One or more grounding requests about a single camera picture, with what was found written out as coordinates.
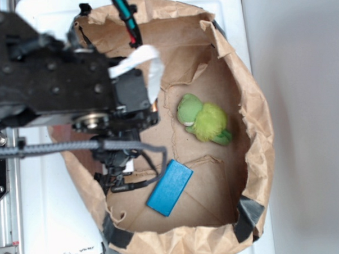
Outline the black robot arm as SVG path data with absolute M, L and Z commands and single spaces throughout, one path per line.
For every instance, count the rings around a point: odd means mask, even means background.
M 141 131 L 159 120 L 140 69 L 113 69 L 123 58 L 107 58 L 92 44 L 81 48 L 75 29 L 67 42 L 40 34 L 13 12 L 0 11 L 0 131 L 7 128 L 69 124 L 90 140 L 12 147 L 0 145 L 0 159 L 88 149 L 107 169 L 94 177 L 105 192 L 126 192 L 158 181 L 127 183 L 126 163 L 147 151 L 165 149 L 143 144 Z

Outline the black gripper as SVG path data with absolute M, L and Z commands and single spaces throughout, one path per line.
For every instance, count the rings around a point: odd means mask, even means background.
M 140 69 L 132 69 L 111 82 L 111 111 L 98 111 L 78 117 L 73 128 L 93 134 L 92 140 L 101 144 L 92 149 L 95 160 L 106 168 L 106 173 L 95 173 L 103 191 L 132 191 L 146 187 L 161 179 L 162 173 L 153 164 L 145 150 L 156 152 L 156 147 L 146 147 L 139 138 L 140 132 L 159 121 L 159 115 L 148 99 L 148 91 Z M 155 172 L 155 177 L 136 183 L 125 182 L 132 172 L 126 170 L 130 160 L 142 156 Z

